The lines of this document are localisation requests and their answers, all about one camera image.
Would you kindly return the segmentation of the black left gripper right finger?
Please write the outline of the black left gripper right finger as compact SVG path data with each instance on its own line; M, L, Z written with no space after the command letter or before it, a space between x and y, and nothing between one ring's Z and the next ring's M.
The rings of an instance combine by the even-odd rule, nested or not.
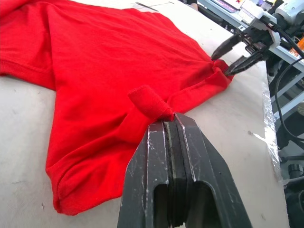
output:
M223 157L197 123L175 114L166 123L169 223L187 228L250 228L252 223Z

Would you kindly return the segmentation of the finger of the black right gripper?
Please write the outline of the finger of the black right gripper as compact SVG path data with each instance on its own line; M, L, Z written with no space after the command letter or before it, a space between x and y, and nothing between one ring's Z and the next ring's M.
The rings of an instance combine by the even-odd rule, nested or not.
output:
M263 61L263 55L259 52L255 52L249 57L241 56L228 67L228 69L225 71L225 75L233 76L241 73L260 61Z
M212 53L211 60L220 59L223 55L230 52L232 48L241 42L244 39L244 36L233 35L220 44Z

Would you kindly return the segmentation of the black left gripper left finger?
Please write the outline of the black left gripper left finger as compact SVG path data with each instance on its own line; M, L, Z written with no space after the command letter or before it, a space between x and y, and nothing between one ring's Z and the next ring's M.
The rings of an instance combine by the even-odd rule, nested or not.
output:
M169 145L175 121L148 126L125 172L117 226L173 228Z

